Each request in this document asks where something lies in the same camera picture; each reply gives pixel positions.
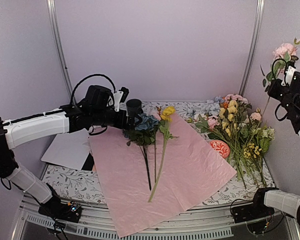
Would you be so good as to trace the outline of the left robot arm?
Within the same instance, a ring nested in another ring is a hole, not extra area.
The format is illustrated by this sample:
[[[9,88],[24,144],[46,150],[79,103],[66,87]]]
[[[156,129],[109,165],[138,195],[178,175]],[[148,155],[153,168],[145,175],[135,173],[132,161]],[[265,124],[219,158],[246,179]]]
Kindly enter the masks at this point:
[[[141,119],[129,116],[120,108],[128,94],[125,87],[111,91],[91,85],[78,106],[70,103],[15,120],[3,121],[0,118],[0,179],[15,184],[34,197],[53,217],[60,217],[65,210],[56,191],[18,164],[13,149],[44,137],[71,134],[94,126],[133,129]]]

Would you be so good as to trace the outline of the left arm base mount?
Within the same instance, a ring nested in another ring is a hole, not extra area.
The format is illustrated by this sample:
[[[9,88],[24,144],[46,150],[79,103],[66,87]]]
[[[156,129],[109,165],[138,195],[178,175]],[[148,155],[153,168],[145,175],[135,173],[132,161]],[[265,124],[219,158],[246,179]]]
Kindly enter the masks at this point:
[[[68,205],[51,199],[40,204],[38,213],[56,220],[78,223],[82,215],[82,207],[80,204],[70,203]]]

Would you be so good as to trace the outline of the pink wrapping paper sheet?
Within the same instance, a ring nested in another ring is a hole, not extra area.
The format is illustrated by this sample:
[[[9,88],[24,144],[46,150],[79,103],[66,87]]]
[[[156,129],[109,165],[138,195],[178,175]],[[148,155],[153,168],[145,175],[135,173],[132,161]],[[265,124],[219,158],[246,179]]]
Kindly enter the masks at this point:
[[[236,170],[180,115],[171,116],[172,139],[144,159],[120,129],[89,138],[98,180],[119,237],[153,227],[210,198]]]

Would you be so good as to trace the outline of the blue hydrangea stem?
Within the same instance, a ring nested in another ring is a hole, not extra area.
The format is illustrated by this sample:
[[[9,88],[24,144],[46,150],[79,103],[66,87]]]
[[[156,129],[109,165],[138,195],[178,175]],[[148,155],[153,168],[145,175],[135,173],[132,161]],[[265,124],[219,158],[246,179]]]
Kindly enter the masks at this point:
[[[147,115],[145,113],[139,114],[141,116],[141,123],[136,127],[123,130],[123,135],[128,142],[127,146],[131,143],[135,143],[141,150],[147,173],[147,181],[149,190],[152,190],[152,183],[150,177],[150,168],[148,160],[148,148],[150,145],[154,145],[155,133],[159,129],[160,120],[155,118],[153,115]]]

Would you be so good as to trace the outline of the yellow flower stem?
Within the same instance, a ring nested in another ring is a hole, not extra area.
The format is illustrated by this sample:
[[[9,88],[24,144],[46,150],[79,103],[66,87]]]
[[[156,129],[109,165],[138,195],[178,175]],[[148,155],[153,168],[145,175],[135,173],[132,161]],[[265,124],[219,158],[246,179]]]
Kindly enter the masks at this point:
[[[161,160],[160,160],[159,169],[158,169],[158,172],[157,172],[156,182],[154,183],[154,187],[152,188],[151,194],[150,194],[149,199],[148,199],[149,203],[152,202],[152,200],[155,196],[157,187],[159,185],[159,181],[160,181],[161,174],[162,174],[162,171],[163,171],[163,165],[164,165],[165,153],[166,153],[166,148],[167,148],[168,141],[170,139],[178,138],[177,136],[173,136],[170,133],[170,123],[172,122],[171,115],[173,115],[175,112],[176,112],[176,109],[173,106],[170,105],[170,106],[167,106],[165,109],[163,109],[160,113],[161,120],[160,120],[158,130],[160,131],[160,133],[163,136],[162,153],[161,153]]]

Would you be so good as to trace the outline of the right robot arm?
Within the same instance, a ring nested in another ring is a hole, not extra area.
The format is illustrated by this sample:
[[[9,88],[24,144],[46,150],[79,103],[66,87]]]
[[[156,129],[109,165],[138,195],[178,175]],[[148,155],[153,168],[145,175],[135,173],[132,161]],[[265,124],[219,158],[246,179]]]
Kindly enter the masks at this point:
[[[300,72],[286,70],[282,78],[271,81],[267,94],[279,112],[273,117],[279,121],[278,138],[267,158],[278,183],[258,189],[248,213],[259,218],[280,211],[300,226]]]

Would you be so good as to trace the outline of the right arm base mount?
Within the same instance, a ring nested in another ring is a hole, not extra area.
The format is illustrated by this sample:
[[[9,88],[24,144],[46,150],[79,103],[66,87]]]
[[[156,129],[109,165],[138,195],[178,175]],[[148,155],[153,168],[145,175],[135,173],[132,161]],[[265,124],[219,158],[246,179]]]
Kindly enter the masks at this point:
[[[239,204],[234,206],[234,203],[238,201],[242,201],[246,204]],[[235,199],[231,203],[229,210],[236,224],[265,217],[272,217],[275,213],[273,207],[267,207],[263,203],[253,203],[253,201],[247,201],[243,199]]]

